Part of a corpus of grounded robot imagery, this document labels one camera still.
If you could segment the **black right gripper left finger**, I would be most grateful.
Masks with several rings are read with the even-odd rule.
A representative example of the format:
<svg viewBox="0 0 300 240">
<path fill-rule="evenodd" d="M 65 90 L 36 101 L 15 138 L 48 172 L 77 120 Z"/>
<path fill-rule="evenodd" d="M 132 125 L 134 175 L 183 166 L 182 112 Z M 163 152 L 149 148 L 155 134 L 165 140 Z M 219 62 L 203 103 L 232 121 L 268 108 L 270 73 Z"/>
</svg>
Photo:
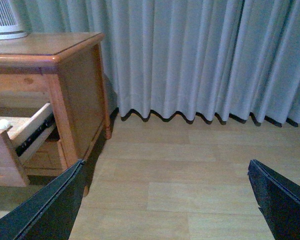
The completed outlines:
<svg viewBox="0 0 300 240">
<path fill-rule="evenodd" d="M 48 185 L 0 219 L 0 240 L 67 240 L 86 184 L 80 159 Z"/>
</svg>

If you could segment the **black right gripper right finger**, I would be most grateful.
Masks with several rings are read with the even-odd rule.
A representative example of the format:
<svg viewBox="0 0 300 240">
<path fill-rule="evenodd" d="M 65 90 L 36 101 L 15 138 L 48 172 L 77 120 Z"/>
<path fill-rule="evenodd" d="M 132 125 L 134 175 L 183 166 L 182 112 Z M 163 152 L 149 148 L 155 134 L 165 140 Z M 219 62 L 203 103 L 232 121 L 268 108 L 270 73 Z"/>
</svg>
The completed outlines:
<svg viewBox="0 0 300 240">
<path fill-rule="evenodd" d="M 247 174 L 273 237 L 300 240 L 300 186 L 256 159 Z"/>
</svg>

